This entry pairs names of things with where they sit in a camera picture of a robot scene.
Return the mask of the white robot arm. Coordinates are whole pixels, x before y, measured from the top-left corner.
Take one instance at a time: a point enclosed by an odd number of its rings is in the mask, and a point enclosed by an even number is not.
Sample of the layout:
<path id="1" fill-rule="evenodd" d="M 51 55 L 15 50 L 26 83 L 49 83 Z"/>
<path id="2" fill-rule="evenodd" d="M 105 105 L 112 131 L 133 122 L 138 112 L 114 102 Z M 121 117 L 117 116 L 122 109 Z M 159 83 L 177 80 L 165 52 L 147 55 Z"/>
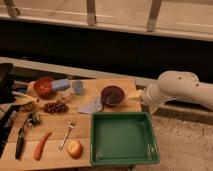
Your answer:
<path id="1" fill-rule="evenodd" d="M 142 101 L 151 113 L 177 99 L 195 102 L 213 111 L 213 84 L 200 82 L 192 72 L 166 71 L 142 91 Z"/>

